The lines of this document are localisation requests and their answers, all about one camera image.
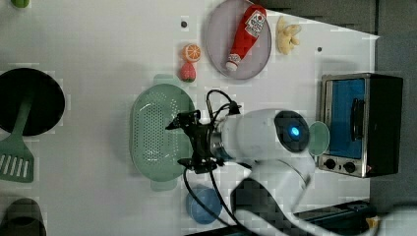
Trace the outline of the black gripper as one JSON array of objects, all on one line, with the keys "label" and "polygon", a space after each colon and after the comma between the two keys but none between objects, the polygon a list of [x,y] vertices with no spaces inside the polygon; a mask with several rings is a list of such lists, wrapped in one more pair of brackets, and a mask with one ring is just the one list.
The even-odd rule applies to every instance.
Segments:
[{"label": "black gripper", "polygon": [[212,157],[210,139],[214,126],[211,124],[198,124],[200,119],[200,110],[181,112],[165,127],[166,130],[186,128],[185,134],[189,137],[192,145],[192,157],[194,159],[181,158],[178,160],[178,163],[196,174],[209,173],[217,168],[217,164],[213,160],[206,159]]}]

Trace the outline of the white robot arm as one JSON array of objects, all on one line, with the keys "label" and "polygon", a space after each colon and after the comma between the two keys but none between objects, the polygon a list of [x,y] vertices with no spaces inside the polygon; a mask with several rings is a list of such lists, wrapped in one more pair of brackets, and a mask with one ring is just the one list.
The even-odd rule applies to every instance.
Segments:
[{"label": "white robot arm", "polygon": [[230,196],[240,225],[258,236],[341,236],[295,215],[316,170],[309,126],[299,113],[261,109],[208,124],[200,117],[198,110],[182,112],[166,126],[183,130],[193,148],[178,163],[196,173],[227,161],[249,165],[250,174]]}]

